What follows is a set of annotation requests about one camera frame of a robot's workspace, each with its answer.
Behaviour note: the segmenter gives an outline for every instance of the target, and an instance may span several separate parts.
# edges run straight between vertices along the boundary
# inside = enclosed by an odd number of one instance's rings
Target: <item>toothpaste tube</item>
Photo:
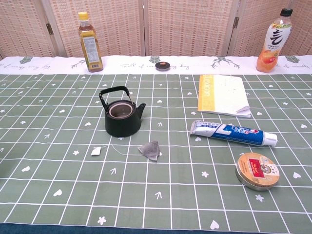
[[[275,146],[277,143],[277,136],[275,134],[265,133],[262,130],[221,123],[203,122],[200,120],[196,120],[192,123],[190,134],[258,146]]]

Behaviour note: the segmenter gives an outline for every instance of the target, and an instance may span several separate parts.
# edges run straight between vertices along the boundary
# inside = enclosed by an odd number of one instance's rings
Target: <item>woven screen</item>
[[[147,52],[163,56],[226,55],[228,45],[225,40],[227,27],[232,28],[229,21],[233,2],[144,1]]]
[[[4,56],[54,55],[35,2],[36,0],[0,0],[0,48]]]
[[[144,55],[142,0],[50,0],[65,51],[83,57],[78,12],[89,13],[102,56]]]
[[[312,0],[296,0],[293,4],[292,33],[282,55],[312,55]]]
[[[277,18],[287,0],[246,0],[240,6],[237,32],[233,33],[228,56],[258,56],[270,24]]]

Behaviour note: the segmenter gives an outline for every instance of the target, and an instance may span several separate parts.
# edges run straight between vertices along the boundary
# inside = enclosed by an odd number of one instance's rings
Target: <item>black teapot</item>
[[[117,100],[110,104],[105,103],[103,96],[106,93],[123,90],[130,101]],[[141,117],[145,103],[136,107],[131,101],[129,90],[125,86],[116,86],[104,89],[100,92],[99,98],[105,110],[105,129],[108,134],[114,137],[128,137],[136,133],[141,127]]]

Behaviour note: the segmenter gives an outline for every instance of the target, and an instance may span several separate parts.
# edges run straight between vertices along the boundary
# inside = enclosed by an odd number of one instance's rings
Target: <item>yellow bottle cap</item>
[[[78,16],[79,16],[79,20],[81,21],[85,21],[89,19],[88,12],[86,11],[78,12]]]

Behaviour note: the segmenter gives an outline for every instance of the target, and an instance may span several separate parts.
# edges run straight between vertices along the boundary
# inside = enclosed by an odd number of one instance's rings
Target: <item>tea bag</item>
[[[138,150],[148,159],[153,161],[157,161],[157,158],[160,154],[159,144],[156,140],[138,147]]]

